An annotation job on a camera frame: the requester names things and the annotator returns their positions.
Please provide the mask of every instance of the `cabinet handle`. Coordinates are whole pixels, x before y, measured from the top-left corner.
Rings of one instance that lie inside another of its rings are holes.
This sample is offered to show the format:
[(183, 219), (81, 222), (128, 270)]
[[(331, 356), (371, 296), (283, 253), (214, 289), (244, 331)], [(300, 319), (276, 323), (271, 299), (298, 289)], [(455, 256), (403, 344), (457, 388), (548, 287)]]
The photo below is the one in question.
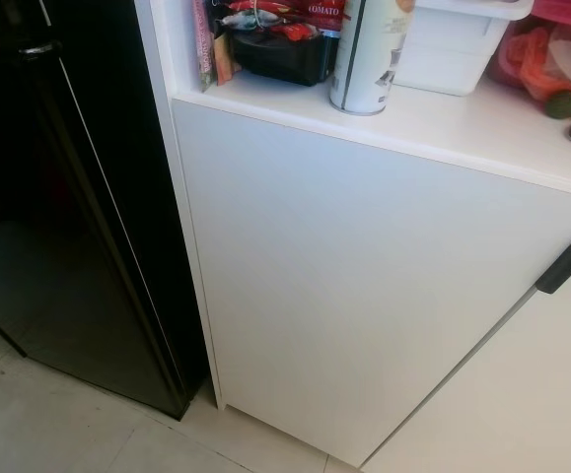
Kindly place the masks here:
[(546, 294), (554, 294), (571, 276), (571, 243), (545, 273), (537, 279), (535, 287)]

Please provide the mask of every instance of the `storage box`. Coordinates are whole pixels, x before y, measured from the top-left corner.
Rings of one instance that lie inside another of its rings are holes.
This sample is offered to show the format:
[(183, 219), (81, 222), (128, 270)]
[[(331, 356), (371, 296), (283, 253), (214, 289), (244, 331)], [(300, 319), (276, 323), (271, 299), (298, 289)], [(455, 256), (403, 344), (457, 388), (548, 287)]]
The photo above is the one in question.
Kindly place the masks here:
[(465, 96), (473, 92), (509, 22), (534, 0), (417, 0), (394, 83)]

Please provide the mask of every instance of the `white countertop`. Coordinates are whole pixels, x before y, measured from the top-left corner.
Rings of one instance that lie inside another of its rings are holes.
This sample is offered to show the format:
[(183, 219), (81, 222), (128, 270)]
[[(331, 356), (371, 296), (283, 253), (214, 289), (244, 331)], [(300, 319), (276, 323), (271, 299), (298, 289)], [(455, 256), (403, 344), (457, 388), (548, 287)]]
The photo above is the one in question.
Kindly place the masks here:
[(327, 88), (242, 72), (175, 100), (571, 193), (571, 120), (543, 115), (522, 91), (486, 78), (465, 98), (393, 86), (387, 109), (363, 117), (332, 108)]

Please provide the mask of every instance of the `kitchen cabinet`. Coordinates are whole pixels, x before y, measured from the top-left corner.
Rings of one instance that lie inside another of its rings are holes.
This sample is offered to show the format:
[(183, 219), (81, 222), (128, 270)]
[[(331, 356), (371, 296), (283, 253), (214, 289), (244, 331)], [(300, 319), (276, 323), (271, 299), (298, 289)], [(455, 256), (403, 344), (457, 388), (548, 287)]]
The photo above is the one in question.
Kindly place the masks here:
[(536, 293), (363, 470), (571, 471), (571, 278)]
[(352, 465), (571, 242), (568, 193), (191, 103), (176, 124), (224, 402)]

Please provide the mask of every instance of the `orange bag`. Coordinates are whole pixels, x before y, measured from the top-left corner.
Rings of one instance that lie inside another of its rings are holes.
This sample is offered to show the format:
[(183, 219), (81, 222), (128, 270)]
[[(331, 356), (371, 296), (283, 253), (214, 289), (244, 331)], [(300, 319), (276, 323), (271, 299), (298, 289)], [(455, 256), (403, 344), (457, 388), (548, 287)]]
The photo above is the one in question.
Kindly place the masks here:
[(543, 70), (549, 38), (548, 29), (535, 28), (530, 33), (513, 37), (507, 49), (511, 66), (531, 96), (538, 101), (547, 101), (555, 92), (571, 91), (570, 81), (549, 76)]

